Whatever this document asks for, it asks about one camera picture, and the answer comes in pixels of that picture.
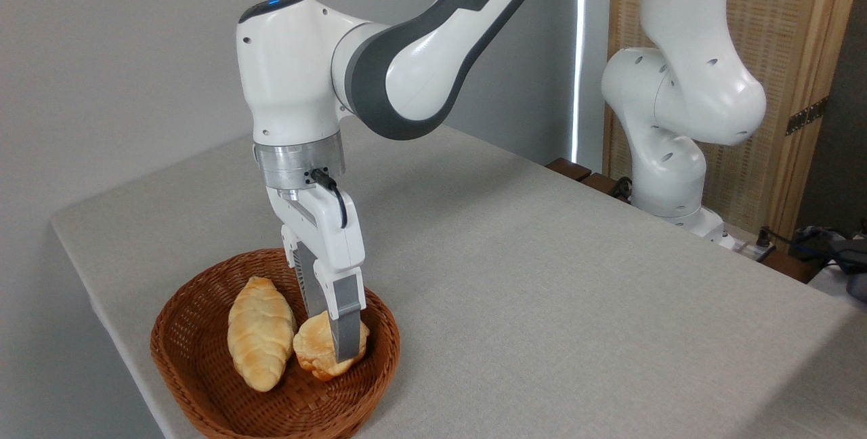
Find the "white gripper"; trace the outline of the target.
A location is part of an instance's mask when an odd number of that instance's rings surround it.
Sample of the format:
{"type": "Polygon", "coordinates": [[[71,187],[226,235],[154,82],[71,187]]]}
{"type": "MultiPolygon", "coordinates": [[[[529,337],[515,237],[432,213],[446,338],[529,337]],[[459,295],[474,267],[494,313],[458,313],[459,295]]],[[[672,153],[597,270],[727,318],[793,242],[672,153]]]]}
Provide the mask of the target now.
{"type": "Polygon", "coordinates": [[[360,312],[366,308],[360,272],[365,250],[355,204],[343,195],[341,205],[334,192],[320,185],[297,191],[295,199],[282,197],[272,187],[267,191],[282,221],[286,259],[295,271],[307,315],[321,312],[321,287],[335,360],[355,358],[360,352],[360,312]]]}

